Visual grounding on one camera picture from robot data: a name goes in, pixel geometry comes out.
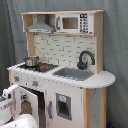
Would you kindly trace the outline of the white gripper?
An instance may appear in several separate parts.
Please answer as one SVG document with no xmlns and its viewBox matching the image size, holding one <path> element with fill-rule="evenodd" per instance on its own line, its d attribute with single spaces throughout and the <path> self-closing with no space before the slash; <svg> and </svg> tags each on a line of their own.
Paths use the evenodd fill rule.
<svg viewBox="0 0 128 128">
<path fill-rule="evenodd" d="M 18 85 L 12 85 L 3 90 L 3 94 L 0 97 L 0 111 L 6 109 L 9 109 L 12 115 L 21 112 L 21 96 Z"/>
</svg>

